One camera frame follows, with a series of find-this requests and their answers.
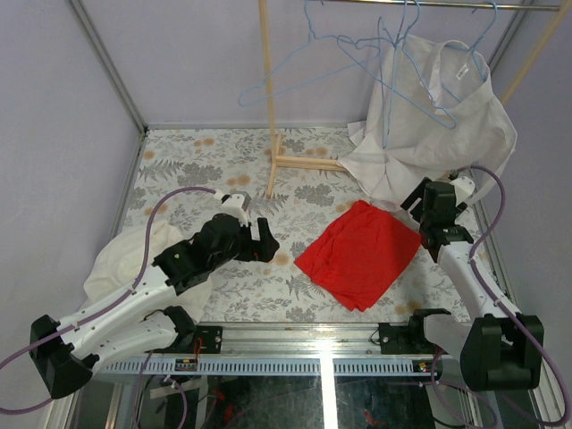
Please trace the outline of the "white button shirt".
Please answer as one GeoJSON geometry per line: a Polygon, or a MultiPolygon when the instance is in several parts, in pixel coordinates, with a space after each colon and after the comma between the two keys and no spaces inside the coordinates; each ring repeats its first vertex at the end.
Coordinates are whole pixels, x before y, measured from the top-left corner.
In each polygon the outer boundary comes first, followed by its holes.
{"type": "MultiPolygon", "coordinates": [[[[397,127],[382,148],[381,87],[376,82],[365,122],[354,122],[349,134],[355,149],[338,161],[361,189],[382,208],[397,211],[423,178],[477,163],[502,174],[517,143],[517,132],[494,95],[483,56],[457,40],[436,43],[409,35],[406,49],[428,81],[436,104],[447,108],[457,125],[448,130],[398,98],[397,127]]],[[[408,60],[399,89],[432,109],[408,60]]]]}

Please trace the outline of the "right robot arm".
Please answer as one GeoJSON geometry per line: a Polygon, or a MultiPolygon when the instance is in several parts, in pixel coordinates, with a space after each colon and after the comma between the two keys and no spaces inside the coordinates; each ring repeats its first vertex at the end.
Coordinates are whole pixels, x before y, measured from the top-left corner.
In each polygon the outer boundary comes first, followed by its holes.
{"type": "Polygon", "coordinates": [[[467,177],[424,178],[401,205],[418,222],[422,247],[449,276],[470,317],[464,324],[448,310],[419,309],[408,321],[408,344],[417,352],[436,346],[450,354],[473,391],[531,390],[540,382],[543,325],[523,315],[484,272],[474,239],[457,223],[474,189],[467,177]]]}

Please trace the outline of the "cream white garment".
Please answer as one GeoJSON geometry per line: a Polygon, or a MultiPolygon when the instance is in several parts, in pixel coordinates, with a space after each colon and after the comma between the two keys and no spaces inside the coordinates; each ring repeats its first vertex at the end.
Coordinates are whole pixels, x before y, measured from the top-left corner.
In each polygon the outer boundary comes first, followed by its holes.
{"type": "MultiPolygon", "coordinates": [[[[146,227],[130,227],[113,238],[98,254],[84,282],[87,299],[83,306],[98,302],[133,282],[139,273],[144,253],[146,227]]],[[[154,258],[171,245],[183,240],[181,231],[166,220],[155,221],[151,228],[149,257],[154,258]]],[[[213,289],[211,280],[199,284],[169,302],[183,307],[193,322],[201,321],[213,289]]]]}

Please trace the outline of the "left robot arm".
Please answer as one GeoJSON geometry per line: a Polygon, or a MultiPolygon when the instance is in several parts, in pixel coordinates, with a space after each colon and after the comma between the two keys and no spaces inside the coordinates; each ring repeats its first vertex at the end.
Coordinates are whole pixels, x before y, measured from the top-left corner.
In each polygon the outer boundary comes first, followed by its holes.
{"type": "Polygon", "coordinates": [[[51,399],[74,393],[101,369],[144,351],[190,350],[195,324],[174,300],[232,260],[271,261],[279,243],[265,218],[257,225],[259,237],[253,239],[237,218],[217,214],[191,239],[155,257],[136,284],[60,320],[35,320],[29,355],[51,399]]]}

